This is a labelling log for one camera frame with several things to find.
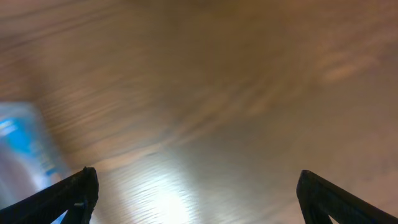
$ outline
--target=black object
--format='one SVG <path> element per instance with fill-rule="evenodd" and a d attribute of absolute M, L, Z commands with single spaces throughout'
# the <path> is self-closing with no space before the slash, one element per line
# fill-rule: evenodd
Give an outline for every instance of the black object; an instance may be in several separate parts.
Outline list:
<path fill-rule="evenodd" d="M 62 224 L 86 224 L 90 222 L 97 200 L 96 171 L 85 167 L 65 180 L 0 210 L 0 223 L 50 224 L 68 210 Z"/>
<path fill-rule="evenodd" d="M 297 184 L 297 197 L 306 224 L 398 223 L 398 218 L 366 203 L 331 182 L 303 170 Z"/>

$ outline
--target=blue and white package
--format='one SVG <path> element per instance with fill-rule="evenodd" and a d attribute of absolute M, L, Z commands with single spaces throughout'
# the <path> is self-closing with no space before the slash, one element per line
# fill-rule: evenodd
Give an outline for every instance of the blue and white package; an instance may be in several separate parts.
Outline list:
<path fill-rule="evenodd" d="M 0 103 L 0 209 L 67 175 L 40 113 L 30 103 Z"/>

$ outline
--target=wooden surface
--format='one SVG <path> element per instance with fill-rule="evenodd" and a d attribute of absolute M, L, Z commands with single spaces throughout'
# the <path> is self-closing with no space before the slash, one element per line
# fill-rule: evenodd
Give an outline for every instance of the wooden surface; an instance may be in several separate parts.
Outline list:
<path fill-rule="evenodd" d="M 398 215 L 395 1 L 0 2 L 0 100 L 33 101 L 95 223 L 303 223 L 310 169 Z"/>

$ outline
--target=plastic package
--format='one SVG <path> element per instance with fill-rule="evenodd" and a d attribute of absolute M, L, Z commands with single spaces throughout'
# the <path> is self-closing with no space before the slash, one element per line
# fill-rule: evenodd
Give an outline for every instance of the plastic package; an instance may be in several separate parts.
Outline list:
<path fill-rule="evenodd" d="M 0 209 L 51 186 L 68 174 L 45 131 L 40 113 L 32 104 L 0 103 Z"/>

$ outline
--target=wood grain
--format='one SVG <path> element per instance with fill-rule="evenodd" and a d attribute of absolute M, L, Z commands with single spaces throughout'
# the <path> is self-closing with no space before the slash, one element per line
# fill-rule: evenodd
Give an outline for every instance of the wood grain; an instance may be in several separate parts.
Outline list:
<path fill-rule="evenodd" d="M 33 101 L 95 223 L 303 223 L 310 169 L 398 215 L 395 1 L 0 2 L 4 101 Z"/>

